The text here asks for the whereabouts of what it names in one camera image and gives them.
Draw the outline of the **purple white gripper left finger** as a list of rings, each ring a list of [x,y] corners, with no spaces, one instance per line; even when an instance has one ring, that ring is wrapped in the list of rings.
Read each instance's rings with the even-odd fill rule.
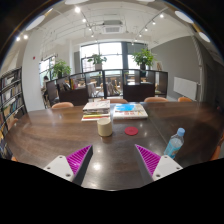
[[[93,146],[88,145],[68,156],[57,156],[44,167],[44,170],[77,185],[81,185],[92,155]]]

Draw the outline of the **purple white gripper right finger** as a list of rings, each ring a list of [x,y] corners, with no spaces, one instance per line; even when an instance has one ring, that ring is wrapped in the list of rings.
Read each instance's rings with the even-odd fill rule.
[[[159,156],[156,153],[135,145],[135,156],[144,183],[151,183],[182,169],[169,156]]]

